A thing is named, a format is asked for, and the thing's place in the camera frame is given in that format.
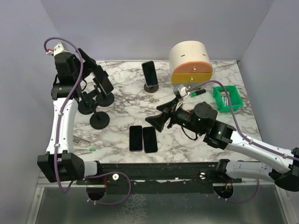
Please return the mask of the purple smartphone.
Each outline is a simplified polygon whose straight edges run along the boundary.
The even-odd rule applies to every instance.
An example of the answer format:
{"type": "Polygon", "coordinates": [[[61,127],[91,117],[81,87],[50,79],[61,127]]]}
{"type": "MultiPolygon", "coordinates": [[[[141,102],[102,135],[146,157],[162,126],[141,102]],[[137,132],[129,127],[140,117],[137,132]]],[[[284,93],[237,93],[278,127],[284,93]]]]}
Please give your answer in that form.
{"type": "Polygon", "coordinates": [[[129,128],[129,150],[130,152],[142,151],[142,126],[129,128]]]}

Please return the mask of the tall black smartphone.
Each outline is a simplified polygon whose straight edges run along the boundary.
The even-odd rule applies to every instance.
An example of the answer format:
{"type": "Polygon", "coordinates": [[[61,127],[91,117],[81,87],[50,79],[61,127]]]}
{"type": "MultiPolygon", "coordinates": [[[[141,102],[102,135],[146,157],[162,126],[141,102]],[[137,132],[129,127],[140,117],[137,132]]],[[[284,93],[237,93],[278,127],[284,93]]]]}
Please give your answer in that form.
{"type": "Polygon", "coordinates": [[[142,129],[143,135],[143,147],[145,153],[156,153],[158,151],[157,147],[157,137],[156,130],[154,127],[144,127],[142,129]]]}

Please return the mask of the black phone stand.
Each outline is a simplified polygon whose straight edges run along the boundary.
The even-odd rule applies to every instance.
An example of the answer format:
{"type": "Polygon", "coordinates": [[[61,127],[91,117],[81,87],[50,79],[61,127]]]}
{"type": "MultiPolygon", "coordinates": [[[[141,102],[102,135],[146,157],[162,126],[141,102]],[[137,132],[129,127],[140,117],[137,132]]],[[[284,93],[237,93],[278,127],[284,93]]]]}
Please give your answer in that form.
{"type": "Polygon", "coordinates": [[[90,125],[96,130],[102,130],[108,126],[110,117],[105,112],[96,111],[98,104],[93,97],[94,96],[91,93],[83,92],[83,99],[93,113],[93,115],[90,117],[90,125]]]}
{"type": "Polygon", "coordinates": [[[96,85],[96,90],[98,91],[98,94],[96,95],[96,102],[99,106],[101,107],[108,107],[110,106],[113,102],[114,102],[114,95],[113,93],[109,93],[109,94],[105,94],[103,92],[103,90],[100,88],[100,86],[95,83],[96,85]]]}
{"type": "Polygon", "coordinates": [[[78,111],[83,115],[89,115],[92,114],[96,107],[97,103],[94,100],[94,97],[96,97],[96,93],[94,91],[87,93],[86,91],[82,92],[81,94],[81,100],[78,104],[78,111]]]}

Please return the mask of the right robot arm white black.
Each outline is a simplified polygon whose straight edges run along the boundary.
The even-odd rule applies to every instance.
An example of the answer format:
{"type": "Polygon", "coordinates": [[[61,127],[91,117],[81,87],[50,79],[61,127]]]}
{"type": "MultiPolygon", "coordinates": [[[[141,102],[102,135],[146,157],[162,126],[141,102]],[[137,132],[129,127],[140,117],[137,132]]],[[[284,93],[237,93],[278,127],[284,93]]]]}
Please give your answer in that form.
{"type": "Polygon", "coordinates": [[[275,183],[278,187],[297,192],[299,190],[299,149],[278,148],[250,138],[238,132],[233,126],[218,121],[217,111],[207,102],[198,103],[194,109],[186,111],[178,106],[178,100],[157,106],[159,115],[146,117],[158,132],[169,121],[168,128],[179,125],[197,135],[213,148],[237,152],[254,161],[221,160],[215,170],[215,179],[260,179],[275,183]]]}

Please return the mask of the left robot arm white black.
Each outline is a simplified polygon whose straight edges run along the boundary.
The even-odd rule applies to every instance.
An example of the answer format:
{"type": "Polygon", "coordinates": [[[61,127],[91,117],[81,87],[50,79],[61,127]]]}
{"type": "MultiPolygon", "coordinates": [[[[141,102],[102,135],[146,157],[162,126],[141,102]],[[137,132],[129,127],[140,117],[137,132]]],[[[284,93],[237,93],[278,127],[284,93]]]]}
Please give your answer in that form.
{"type": "Polygon", "coordinates": [[[51,90],[54,119],[46,153],[37,158],[37,165],[49,182],[78,181],[87,177],[98,184],[103,172],[97,161],[83,161],[74,154],[73,128],[82,88],[81,81],[98,68],[94,59],[79,49],[78,59],[59,42],[52,50],[57,75],[51,90]]]}

